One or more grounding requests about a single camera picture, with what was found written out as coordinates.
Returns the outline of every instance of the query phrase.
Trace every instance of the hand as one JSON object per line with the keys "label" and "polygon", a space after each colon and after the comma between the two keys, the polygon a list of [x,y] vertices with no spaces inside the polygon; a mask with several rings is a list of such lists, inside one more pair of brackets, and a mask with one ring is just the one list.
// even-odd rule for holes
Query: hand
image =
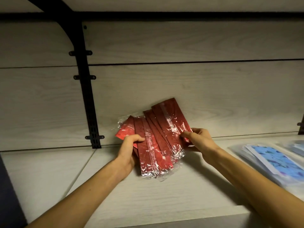
{"label": "hand", "polygon": [[125,179],[131,173],[135,165],[136,157],[132,155],[133,143],[143,142],[144,140],[145,139],[138,134],[125,137],[116,158],[119,167],[122,168],[122,179]]}
{"label": "hand", "polygon": [[201,152],[204,160],[214,165],[219,154],[225,153],[211,138],[209,131],[206,129],[192,128],[193,132],[185,131],[181,134],[182,137],[188,138],[195,146],[193,151]]}

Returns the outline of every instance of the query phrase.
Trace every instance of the forearm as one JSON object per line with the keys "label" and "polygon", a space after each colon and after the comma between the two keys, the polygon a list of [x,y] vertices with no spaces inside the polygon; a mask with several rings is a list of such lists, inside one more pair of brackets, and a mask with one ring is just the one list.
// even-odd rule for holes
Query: forearm
{"label": "forearm", "polygon": [[84,227],[93,212],[123,179],[117,159],[108,163],[28,227]]}
{"label": "forearm", "polygon": [[302,227],[304,202],[227,152],[217,152],[213,166],[244,193],[255,210],[274,227]]}

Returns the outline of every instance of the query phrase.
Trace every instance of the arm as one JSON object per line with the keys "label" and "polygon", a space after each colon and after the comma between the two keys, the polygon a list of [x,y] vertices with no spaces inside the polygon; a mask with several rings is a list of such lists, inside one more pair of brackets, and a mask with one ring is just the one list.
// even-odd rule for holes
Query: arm
{"label": "arm", "polygon": [[208,130],[193,128],[183,137],[192,141],[204,160],[238,188],[255,210],[274,227],[300,228],[304,202],[233,157],[212,140]]}
{"label": "arm", "polygon": [[27,227],[84,227],[102,201],[132,171],[135,164],[133,142],[144,140],[138,134],[126,136],[113,161]]}

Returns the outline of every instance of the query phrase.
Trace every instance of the stack of red packets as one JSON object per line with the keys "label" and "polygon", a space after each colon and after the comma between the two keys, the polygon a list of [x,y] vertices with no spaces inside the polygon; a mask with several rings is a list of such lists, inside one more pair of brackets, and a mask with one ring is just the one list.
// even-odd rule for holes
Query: stack of red packets
{"label": "stack of red packets", "polygon": [[181,138],[183,131],[191,131],[175,98],[165,100],[144,111],[142,116],[130,116],[121,124],[115,135],[124,139],[139,134],[144,142],[134,143],[133,150],[139,157],[142,176],[158,177],[173,169],[173,164],[184,156],[190,141]]}

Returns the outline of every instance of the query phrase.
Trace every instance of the red packet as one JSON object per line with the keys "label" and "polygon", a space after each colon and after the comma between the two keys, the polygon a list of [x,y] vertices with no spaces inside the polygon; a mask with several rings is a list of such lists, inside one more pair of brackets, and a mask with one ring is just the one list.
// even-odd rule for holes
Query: red packet
{"label": "red packet", "polygon": [[173,168],[173,163],[171,158],[173,157],[173,153],[172,153],[172,149],[170,147],[169,142],[167,141],[167,138],[164,134],[164,132],[162,131],[160,125],[158,124],[154,113],[152,112],[152,110],[147,110],[143,112],[144,115],[146,116],[146,120],[152,130],[153,133],[153,137],[155,139],[155,141],[158,144],[158,147],[160,149],[160,151],[162,152],[162,155],[165,157],[166,159],[166,163],[169,166],[169,168]]}
{"label": "red packet", "polygon": [[[133,134],[135,134],[134,117],[129,116],[128,119],[121,124],[120,130],[115,134],[115,136],[121,140],[124,140],[127,135]],[[133,146],[133,151],[138,157],[137,143],[133,143]]]}
{"label": "red packet", "polygon": [[164,173],[172,169],[173,164],[170,156],[167,158],[163,156],[146,118],[143,118],[143,128],[145,130],[152,168],[155,172],[154,175],[157,177],[159,173]]}
{"label": "red packet", "polygon": [[[145,130],[142,122],[143,117],[134,118],[135,133],[139,134],[142,138],[145,137]],[[149,149],[146,141],[137,144],[138,155],[140,162],[140,169],[142,176],[153,176],[153,169],[150,160]]]}
{"label": "red packet", "polygon": [[165,100],[152,106],[152,110],[173,149],[173,153],[180,156],[180,154],[183,153],[184,147],[190,144],[190,141],[181,138],[180,134],[186,130],[191,131],[191,128],[175,98]]}

